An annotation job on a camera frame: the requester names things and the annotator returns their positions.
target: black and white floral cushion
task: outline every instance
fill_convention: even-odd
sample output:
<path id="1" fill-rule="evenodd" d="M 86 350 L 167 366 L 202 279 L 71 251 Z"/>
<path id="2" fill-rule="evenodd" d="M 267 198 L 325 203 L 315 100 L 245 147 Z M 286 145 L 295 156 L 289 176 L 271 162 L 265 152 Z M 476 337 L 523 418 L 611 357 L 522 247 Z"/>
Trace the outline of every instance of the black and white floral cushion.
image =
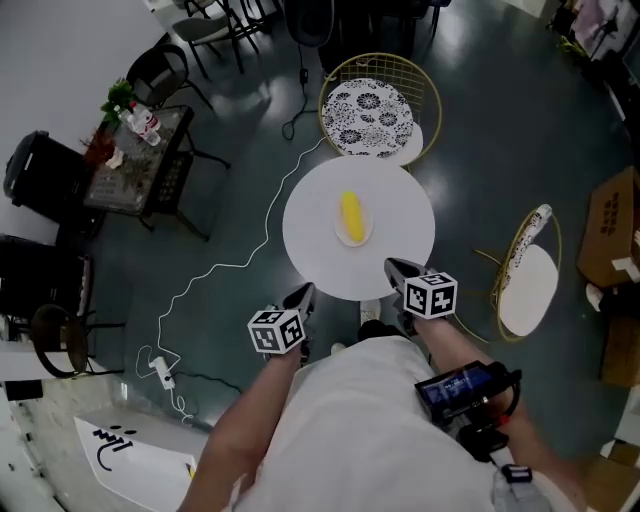
<path id="1" fill-rule="evenodd" d="M 331 141 L 352 155 L 391 155 L 407 143 L 413 130 L 404 96 L 371 78 L 336 87 L 322 105 L 322 122 Z"/>

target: metal table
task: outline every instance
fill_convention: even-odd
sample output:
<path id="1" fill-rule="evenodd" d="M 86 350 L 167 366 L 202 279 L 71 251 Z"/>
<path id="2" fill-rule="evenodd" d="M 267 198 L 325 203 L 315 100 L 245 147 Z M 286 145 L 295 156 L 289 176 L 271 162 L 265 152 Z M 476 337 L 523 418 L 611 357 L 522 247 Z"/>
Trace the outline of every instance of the metal table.
<path id="1" fill-rule="evenodd" d="M 189 231 L 208 240 L 178 209 L 178 200 L 194 156 L 215 160 L 227 169 L 231 165 L 195 148 L 188 131 L 194 116 L 190 107 L 168 107 L 153 113 L 162 123 L 158 130 L 162 139 L 160 143 L 150 146 L 129 128 L 119 124 L 112 136 L 116 146 L 124 152 L 124 160 L 117 169 L 106 165 L 96 169 L 83 204 L 136 216 L 150 231 L 153 231 L 149 223 L 153 213 L 175 215 Z M 185 136 L 190 149 L 180 151 L 180 143 Z"/>

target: round white table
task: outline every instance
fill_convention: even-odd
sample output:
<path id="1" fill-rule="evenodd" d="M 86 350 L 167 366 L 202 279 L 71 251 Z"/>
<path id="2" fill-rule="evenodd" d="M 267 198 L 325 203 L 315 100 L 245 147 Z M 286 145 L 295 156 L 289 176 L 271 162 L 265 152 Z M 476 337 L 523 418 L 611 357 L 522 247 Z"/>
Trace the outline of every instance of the round white table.
<path id="1" fill-rule="evenodd" d="M 373 216 L 373 232 L 359 247 L 336 234 L 345 190 L 353 190 Z M 291 262 L 307 281 L 328 295 L 361 301 L 393 293 L 386 258 L 426 263 L 435 220 L 427 194 L 407 171 L 375 157 L 343 156 L 300 180 L 287 201 L 282 234 Z"/>

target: white dress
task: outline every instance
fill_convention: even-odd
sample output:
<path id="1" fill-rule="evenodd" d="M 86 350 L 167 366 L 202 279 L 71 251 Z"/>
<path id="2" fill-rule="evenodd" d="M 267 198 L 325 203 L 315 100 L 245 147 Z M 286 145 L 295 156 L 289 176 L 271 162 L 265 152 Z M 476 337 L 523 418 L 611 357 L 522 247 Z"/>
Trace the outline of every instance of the white dress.
<path id="1" fill-rule="evenodd" d="M 414 384 L 434 375 L 400 336 L 372 338 L 296 374 L 255 485 L 236 511 L 493 512 L 496 467 L 432 425 Z M 556 511 L 573 511 L 543 475 Z"/>

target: cardboard box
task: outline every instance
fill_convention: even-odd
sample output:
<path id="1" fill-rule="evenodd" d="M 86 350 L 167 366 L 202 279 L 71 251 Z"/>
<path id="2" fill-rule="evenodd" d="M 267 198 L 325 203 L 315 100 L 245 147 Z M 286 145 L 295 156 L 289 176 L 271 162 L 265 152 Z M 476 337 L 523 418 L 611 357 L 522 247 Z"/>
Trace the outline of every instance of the cardboard box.
<path id="1" fill-rule="evenodd" d="M 628 317 L 609 320 L 600 378 L 628 388 L 640 384 L 640 321 Z"/>
<path id="2" fill-rule="evenodd" d="M 633 243 L 638 227 L 640 176 L 628 167 L 591 193 L 580 272 L 599 288 L 640 279 L 640 248 Z"/>
<path id="3" fill-rule="evenodd" d="M 619 512 L 637 494 L 640 469 L 635 467 L 640 448 L 615 441 L 608 458 L 598 457 L 585 481 L 587 504 L 596 512 Z"/>

